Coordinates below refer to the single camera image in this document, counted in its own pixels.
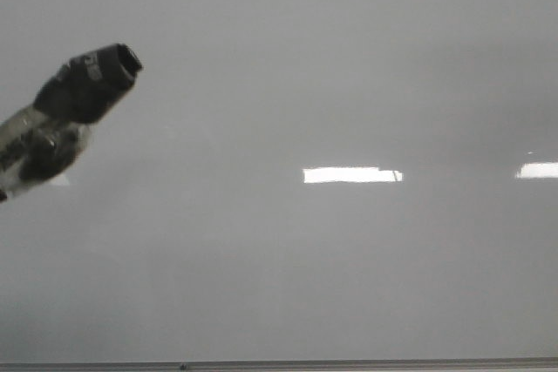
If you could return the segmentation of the white marker with black cap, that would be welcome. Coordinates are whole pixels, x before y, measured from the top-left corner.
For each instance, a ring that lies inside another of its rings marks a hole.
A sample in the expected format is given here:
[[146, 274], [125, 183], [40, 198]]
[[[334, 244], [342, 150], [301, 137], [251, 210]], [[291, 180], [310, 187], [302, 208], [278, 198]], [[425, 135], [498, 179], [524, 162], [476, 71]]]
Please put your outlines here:
[[92, 126], [135, 86], [143, 64], [126, 44], [72, 57], [36, 97], [1, 123], [1, 201], [43, 185], [72, 166]]

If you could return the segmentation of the white whiteboard with aluminium frame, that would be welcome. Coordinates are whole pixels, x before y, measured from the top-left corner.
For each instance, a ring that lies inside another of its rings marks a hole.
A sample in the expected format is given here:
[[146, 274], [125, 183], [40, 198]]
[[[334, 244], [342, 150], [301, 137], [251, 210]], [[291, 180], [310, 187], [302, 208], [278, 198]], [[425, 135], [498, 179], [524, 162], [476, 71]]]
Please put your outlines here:
[[1, 115], [144, 69], [1, 206], [4, 362], [557, 354], [557, 0], [1, 0]]

